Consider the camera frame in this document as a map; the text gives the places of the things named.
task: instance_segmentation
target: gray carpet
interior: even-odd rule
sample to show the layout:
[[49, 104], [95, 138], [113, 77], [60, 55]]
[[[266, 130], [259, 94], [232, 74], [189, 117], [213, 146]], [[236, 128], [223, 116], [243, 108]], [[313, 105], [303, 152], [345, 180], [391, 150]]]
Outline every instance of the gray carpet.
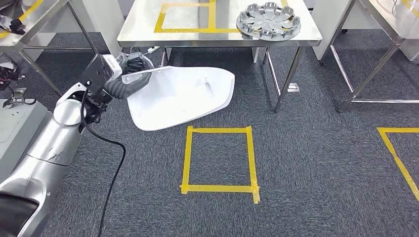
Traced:
[[[73, 42], [80, 35], [71, 37]], [[94, 36], [99, 48], [103, 42]], [[335, 46], [353, 78], [370, 71], [390, 47], [382, 31], [349, 31]], [[275, 48], [281, 82], [295, 48]], [[45, 52], [38, 63], [65, 90], [77, 81], [91, 54]], [[151, 55], [158, 63], [161, 51]], [[267, 66], [251, 62], [248, 48], [173, 49], [175, 66], [212, 66], [236, 75], [230, 105], [214, 114], [161, 131], [137, 129], [124, 101], [113, 101], [99, 134], [126, 145], [104, 236], [419, 236], [419, 202], [380, 135], [378, 126], [418, 126], [417, 105], [355, 104], [342, 114], [347, 95], [331, 55], [319, 66], [304, 50], [295, 75], [301, 92], [289, 94], [279, 113]], [[397, 52], [363, 98], [419, 98], [419, 68]], [[32, 69], [21, 84], [50, 109], [58, 99]], [[251, 194], [182, 195], [186, 126], [253, 128], [260, 204]], [[411, 176], [419, 183], [417, 134], [390, 134]], [[91, 134], [82, 143], [63, 180], [43, 237], [95, 236], [108, 186], [122, 152]], [[249, 183], [246, 140], [240, 134], [194, 134], [190, 183]]]

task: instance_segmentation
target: stainless steel table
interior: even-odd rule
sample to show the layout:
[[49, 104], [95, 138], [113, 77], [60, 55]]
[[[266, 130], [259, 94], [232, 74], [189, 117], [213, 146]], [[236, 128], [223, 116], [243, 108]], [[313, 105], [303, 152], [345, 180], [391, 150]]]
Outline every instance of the stainless steel table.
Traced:
[[[162, 65], [169, 58], [172, 47], [251, 47], [257, 57], [259, 47], [266, 48], [264, 63], [269, 63], [278, 103], [288, 91], [302, 55], [302, 47], [317, 46], [322, 36], [303, 0], [275, 1], [288, 4], [301, 18], [300, 33], [288, 40], [271, 42], [254, 39], [239, 33], [236, 19], [252, 3], [267, 0], [135, 0], [118, 36], [121, 47], [162, 46]], [[282, 89], [279, 88], [270, 47], [297, 46], [297, 52]]]
[[[341, 60], [333, 46], [334, 41], [341, 32], [343, 24], [345, 23], [352, 7], [356, 1], [365, 7], [369, 14], [380, 24], [383, 30], [393, 41], [391, 48], [384, 54], [384, 56], [377, 63], [376, 67], [370, 74], [357, 86], [355, 89], [343, 67]], [[348, 9], [343, 18], [339, 22], [338, 27], [333, 35], [329, 45], [331, 52], [339, 66], [343, 78], [348, 85], [350, 94], [343, 104], [338, 108], [339, 112], [343, 112], [350, 103], [419, 103], [419, 100], [395, 100], [395, 99], [360, 99], [357, 98], [365, 86], [373, 79], [378, 71], [390, 59], [390, 57], [400, 48], [405, 40], [419, 40], [419, 11], [414, 1], [397, 0], [397, 5], [394, 6], [393, 0], [351, 0]]]
[[[31, 39], [41, 30], [48, 21], [55, 16], [55, 14], [65, 5], [70, 8], [75, 20], [77, 21], [84, 36], [89, 42], [91, 48], [78, 47], [53, 47], [53, 46], [27, 46]], [[13, 61], [7, 52], [19, 52], [19, 54], [37, 71], [41, 77], [48, 83], [49, 86], [58, 94], [62, 95], [61, 91], [48, 78], [44, 71], [36, 64], [36, 62], [25, 51], [26, 49], [62, 49], [62, 50], [93, 50], [98, 53], [90, 36], [85, 30], [80, 18], [74, 10], [73, 5], [69, 0], [36, 0], [32, 7], [20, 17], [22, 23], [26, 26], [24, 35], [17, 35], [9, 33], [0, 29], [0, 51], [10, 60]]]

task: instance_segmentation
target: yellow tape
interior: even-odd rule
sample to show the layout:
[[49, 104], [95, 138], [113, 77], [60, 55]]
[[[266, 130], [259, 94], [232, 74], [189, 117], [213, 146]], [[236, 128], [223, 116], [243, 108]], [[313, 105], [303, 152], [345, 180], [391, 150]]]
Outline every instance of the yellow tape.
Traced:
[[185, 161], [183, 163], [182, 185], [180, 186], [180, 190], [182, 194], [188, 193], [189, 167], [191, 165], [191, 151], [192, 151], [192, 126], [188, 126], [186, 130], [186, 148], [185, 148]]
[[[245, 133], [249, 154], [250, 186], [240, 185], [189, 185], [189, 168], [191, 163], [192, 133]], [[256, 165], [254, 162], [253, 136], [251, 126], [246, 128], [193, 128], [188, 126], [186, 130], [186, 149], [185, 161], [183, 164], [182, 184], [180, 185], [182, 194], [191, 192], [227, 192], [227, 193], [252, 193], [253, 202], [260, 202], [259, 186], [257, 185]]]
[[193, 132], [197, 133], [247, 133], [247, 128], [193, 128]]
[[[207, 28], [171, 28], [163, 29], [163, 22], [165, 21], [167, 9], [174, 6], [203, 6], [209, 8], [208, 14], [208, 27]], [[154, 27], [154, 33], [239, 33], [240, 31], [237, 28], [225, 29], [225, 28], [216, 28], [216, 0], [209, 0], [209, 3], [162, 3], [162, 8], [160, 10], [159, 17], [156, 21], [156, 26]]]
[[208, 29], [215, 29], [215, 0], [209, 0]]
[[387, 133], [419, 133], [419, 128], [405, 128], [405, 127], [378, 127], [377, 128], [381, 138], [384, 141], [384, 144], [387, 146], [387, 149], [393, 155], [394, 160], [396, 161], [397, 166], [399, 167], [400, 171], [402, 172], [403, 176], [405, 177], [406, 182], [410, 186], [413, 194], [415, 195], [416, 199], [419, 201], [419, 190], [416, 187], [415, 182], [412, 180], [409, 172], [407, 171], [406, 167], [400, 160], [400, 158], [396, 154], [396, 150], [394, 149], [393, 145], [390, 142], [390, 139], [387, 137]]
[[417, 17], [419, 18], [419, 11], [417, 9], [414, 8], [413, 4], [414, 2], [412, 0], [402, 0], [402, 3], [405, 7], [409, 8], [410, 11]]
[[238, 185], [189, 185], [191, 192], [253, 193], [251, 186]]
[[257, 185], [256, 178], [256, 165], [254, 162], [254, 150], [253, 150], [253, 136], [251, 133], [251, 127], [247, 127], [247, 143], [248, 143], [248, 156], [249, 156], [249, 172], [250, 172], [250, 184], [253, 191], [253, 202], [260, 202], [259, 197], [259, 186]]
[[[19, 20], [21, 22], [23, 22], [23, 20], [26, 19], [26, 17], [29, 16], [29, 14], [31, 14], [31, 12], [33, 12], [35, 9], [37, 9], [37, 7], [43, 2], [43, 0], [37, 0], [28, 10], [26, 10], [20, 17]], [[8, 31], [3, 31], [0, 33], [0, 38], [4, 38], [9, 34]]]

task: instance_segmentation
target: white plastic part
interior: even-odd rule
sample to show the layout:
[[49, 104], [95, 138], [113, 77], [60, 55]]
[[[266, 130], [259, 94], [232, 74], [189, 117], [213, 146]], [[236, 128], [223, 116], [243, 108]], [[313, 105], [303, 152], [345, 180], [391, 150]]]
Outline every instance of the white plastic part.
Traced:
[[113, 81], [122, 74], [122, 68], [118, 64], [116, 58], [112, 56], [111, 54], [105, 54], [103, 55], [103, 58], [109, 64], [109, 67], [112, 69], [112, 71], [114, 71], [113, 76], [108, 80], [108, 81]]
[[152, 54], [152, 53], [154, 53], [154, 51], [156, 51], [157, 49], [159, 49], [160, 48], [160, 46], [154, 46], [154, 47], [151, 47], [151, 48], [148, 48], [147, 49], [147, 52], [149, 53], [149, 54]]
[[230, 104], [234, 74], [220, 68], [162, 67], [123, 76], [131, 83], [138, 74], [152, 72], [150, 82], [128, 97], [134, 124], [154, 131], [182, 124]]

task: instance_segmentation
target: table top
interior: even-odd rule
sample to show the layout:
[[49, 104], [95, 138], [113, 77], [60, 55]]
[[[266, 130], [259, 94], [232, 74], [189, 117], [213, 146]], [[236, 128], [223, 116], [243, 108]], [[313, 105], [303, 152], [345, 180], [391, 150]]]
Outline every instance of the table top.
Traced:
[[68, 1], [36, 0], [19, 18], [25, 25], [26, 33], [24, 35], [0, 29], [0, 51], [21, 50]]
[[301, 20], [301, 31], [286, 41], [246, 36], [236, 19], [248, 5], [267, 0], [135, 0], [118, 36], [122, 47], [264, 47], [318, 46], [322, 36], [303, 0], [273, 0], [288, 4]]
[[419, 40], [419, 2], [413, 0], [360, 0], [390, 38]]

